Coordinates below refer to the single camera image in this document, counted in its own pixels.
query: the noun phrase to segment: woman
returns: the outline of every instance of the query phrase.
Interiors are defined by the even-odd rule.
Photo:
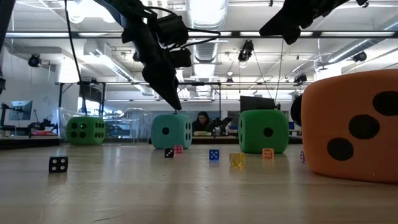
[[[210,123],[210,118],[207,112],[204,111],[199,112],[197,120],[192,123],[192,129],[193,131],[211,132],[211,129],[209,128],[209,123]]]

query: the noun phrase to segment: security camera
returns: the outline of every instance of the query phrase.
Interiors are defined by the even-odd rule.
[[[42,66],[42,60],[39,54],[32,54],[29,61],[27,62],[30,67],[39,68]]]
[[[353,57],[354,62],[363,62],[367,59],[367,55],[365,52],[361,52]]]

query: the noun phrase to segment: dark hair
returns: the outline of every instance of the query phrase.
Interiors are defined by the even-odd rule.
[[[198,113],[198,117],[197,117],[197,122],[198,123],[199,123],[199,116],[200,115],[202,115],[202,116],[204,116],[206,118],[206,124],[205,125],[210,123],[209,114],[206,111],[201,111],[201,112]]]

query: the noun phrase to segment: die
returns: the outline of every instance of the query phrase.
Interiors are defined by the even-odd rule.
[[[182,154],[183,150],[184,150],[184,148],[182,146],[179,146],[179,145],[174,146],[174,152],[176,154]]]
[[[246,155],[243,152],[230,153],[229,163],[232,167],[243,168],[246,163]]]
[[[274,149],[262,149],[262,158],[263,159],[273,159],[274,158]]]
[[[300,160],[301,160],[301,163],[302,164],[305,164],[306,162],[305,162],[305,156],[304,156],[304,152],[303,151],[301,151],[301,153],[300,153]]]
[[[68,171],[68,156],[51,156],[49,160],[49,172],[60,173]]]
[[[326,78],[303,94],[308,168],[342,179],[398,183],[398,70]]]
[[[188,149],[192,143],[192,124],[188,116],[162,114],[156,116],[151,129],[152,144],[156,149],[181,145]]]
[[[220,159],[220,150],[218,150],[218,149],[210,149],[209,150],[209,159],[210,160],[218,160],[218,159]]]
[[[289,143],[289,122],[277,110],[244,111],[239,116],[239,146],[244,153],[261,154],[262,149],[283,153]]]
[[[73,145],[100,145],[105,139],[102,118],[72,117],[67,124],[67,139]]]
[[[164,157],[165,158],[173,158],[174,157],[174,149],[171,149],[171,148],[164,149]]]

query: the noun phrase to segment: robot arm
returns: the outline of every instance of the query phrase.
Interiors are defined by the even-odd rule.
[[[94,0],[105,7],[115,21],[123,28],[122,42],[132,42],[144,65],[142,76],[166,102],[175,110],[181,109],[177,95],[178,80],[175,77],[177,67],[190,67],[190,52],[187,49],[170,52],[160,47],[175,44],[175,31],[182,32],[178,44],[188,40],[188,29],[182,19],[175,14],[164,18],[157,18],[157,14],[149,7],[144,6],[140,0]],[[176,52],[183,53],[183,58],[173,58]],[[188,64],[179,61],[189,59]]]

